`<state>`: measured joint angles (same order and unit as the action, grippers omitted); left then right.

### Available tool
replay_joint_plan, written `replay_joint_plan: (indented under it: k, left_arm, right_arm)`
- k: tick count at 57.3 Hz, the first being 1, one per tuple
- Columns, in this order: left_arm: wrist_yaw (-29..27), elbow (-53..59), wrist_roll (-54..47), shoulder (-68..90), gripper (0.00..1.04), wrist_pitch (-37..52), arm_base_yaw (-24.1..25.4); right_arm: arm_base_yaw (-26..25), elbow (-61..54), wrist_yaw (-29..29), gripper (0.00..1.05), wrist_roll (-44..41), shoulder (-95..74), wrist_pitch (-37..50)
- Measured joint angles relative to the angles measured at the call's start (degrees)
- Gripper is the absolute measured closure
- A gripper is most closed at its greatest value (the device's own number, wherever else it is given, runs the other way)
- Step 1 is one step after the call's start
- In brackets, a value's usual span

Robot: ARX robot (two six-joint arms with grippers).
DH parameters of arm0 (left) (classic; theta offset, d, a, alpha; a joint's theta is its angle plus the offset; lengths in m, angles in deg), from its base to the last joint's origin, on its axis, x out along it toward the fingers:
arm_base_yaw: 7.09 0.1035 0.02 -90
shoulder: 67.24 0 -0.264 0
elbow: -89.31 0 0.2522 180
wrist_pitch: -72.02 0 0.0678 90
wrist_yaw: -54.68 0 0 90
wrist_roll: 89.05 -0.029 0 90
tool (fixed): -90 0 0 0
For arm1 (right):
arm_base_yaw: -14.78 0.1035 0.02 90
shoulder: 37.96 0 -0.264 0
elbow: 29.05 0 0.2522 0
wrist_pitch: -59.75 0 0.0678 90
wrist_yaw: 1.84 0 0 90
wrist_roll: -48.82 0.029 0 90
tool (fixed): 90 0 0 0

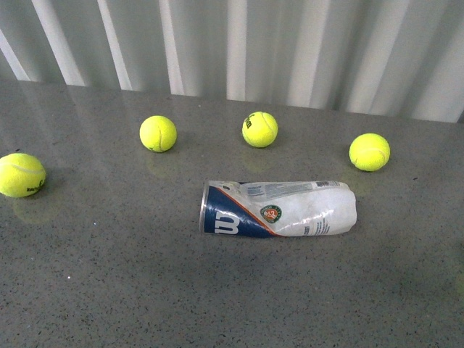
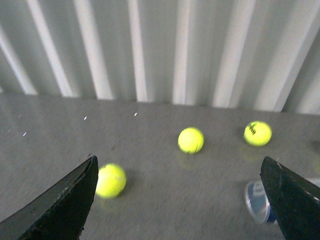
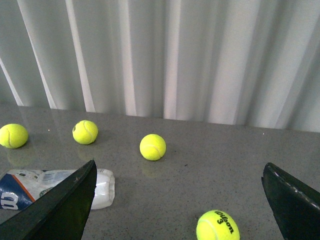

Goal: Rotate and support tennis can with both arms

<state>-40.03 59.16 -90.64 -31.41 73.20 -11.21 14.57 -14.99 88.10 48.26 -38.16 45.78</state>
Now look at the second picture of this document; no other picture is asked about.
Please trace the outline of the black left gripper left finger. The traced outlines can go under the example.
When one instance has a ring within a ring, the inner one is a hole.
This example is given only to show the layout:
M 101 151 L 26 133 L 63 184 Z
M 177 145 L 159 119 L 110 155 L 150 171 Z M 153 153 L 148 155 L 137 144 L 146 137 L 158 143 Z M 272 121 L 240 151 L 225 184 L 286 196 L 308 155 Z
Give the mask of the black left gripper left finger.
M 2 240 L 78 240 L 95 197 L 98 158 L 93 155 L 0 223 Z

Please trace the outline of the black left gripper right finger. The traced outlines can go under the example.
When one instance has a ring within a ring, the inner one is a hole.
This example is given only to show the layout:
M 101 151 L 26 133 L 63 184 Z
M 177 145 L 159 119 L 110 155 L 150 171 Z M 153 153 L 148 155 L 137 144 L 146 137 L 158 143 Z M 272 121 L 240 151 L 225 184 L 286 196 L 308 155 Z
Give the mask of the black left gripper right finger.
M 320 238 L 320 188 L 266 156 L 260 178 L 286 240 Z

